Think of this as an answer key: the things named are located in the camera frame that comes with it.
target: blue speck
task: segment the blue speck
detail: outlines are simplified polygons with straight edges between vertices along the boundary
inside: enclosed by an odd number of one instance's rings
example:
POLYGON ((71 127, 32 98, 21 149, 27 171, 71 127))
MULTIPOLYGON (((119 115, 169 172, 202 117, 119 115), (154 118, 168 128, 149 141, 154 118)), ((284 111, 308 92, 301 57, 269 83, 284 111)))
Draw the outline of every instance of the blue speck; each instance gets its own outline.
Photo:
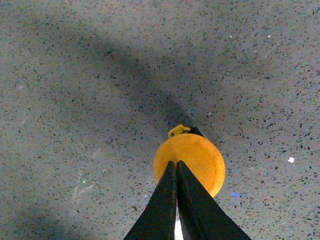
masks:
POLYGON ((233 192, 233 193, 232 193, 232 197, 241 198, 241 197, 242 197, 242 194, 233 192))

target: yellow handle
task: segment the yellow handle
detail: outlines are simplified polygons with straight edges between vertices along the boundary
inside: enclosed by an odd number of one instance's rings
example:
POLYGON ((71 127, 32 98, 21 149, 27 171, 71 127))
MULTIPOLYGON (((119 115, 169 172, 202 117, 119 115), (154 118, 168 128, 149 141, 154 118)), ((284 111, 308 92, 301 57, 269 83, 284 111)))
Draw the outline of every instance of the yellow handle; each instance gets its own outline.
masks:
POLYGON ((171 138, 173 136, 179 135, 179 134, 185 134, 189 132, 191 129, 189 127, 185 127, 182 124, 179 124, 178 126, 172 128, 169 133, 168 137, 171 138))

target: terrazzo floor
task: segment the terrazzo floor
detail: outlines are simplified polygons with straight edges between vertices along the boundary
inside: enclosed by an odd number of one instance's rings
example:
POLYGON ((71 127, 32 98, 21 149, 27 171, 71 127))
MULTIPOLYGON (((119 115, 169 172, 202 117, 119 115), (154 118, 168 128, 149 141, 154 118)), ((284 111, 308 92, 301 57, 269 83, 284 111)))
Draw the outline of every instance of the terrazzo floor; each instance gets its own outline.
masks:
POLYGON ((0 43, 0 239, 123 239, 191 123, 253 240, 320 239, 318 0, 2 0, 0 43))

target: concrete floor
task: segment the concrete floor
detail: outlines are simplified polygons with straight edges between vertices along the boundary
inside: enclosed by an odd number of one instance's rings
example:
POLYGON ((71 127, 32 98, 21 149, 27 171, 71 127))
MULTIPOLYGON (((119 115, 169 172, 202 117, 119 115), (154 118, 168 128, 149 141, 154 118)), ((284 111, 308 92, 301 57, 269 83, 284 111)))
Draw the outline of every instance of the concrete floor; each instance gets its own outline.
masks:
POLYGON ((320 239, 319 36, 318 1, 0 1, 0 239, 122 239, 180 123, 253 240, 320 239))

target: orange disc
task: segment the orange disc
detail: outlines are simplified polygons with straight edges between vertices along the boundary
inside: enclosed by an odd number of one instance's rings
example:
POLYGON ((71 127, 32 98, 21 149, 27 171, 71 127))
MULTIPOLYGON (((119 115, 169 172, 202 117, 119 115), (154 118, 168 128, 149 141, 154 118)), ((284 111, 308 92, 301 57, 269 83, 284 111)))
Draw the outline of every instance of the orange disc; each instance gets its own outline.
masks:
POLYGON ((225 163, 218 148, 203 136, 183 133, 167 139, 156 151, 153 173, 156 183, 160 181, 168 162, 174 166, 182 160, 214 197, 225 180, 225 163))

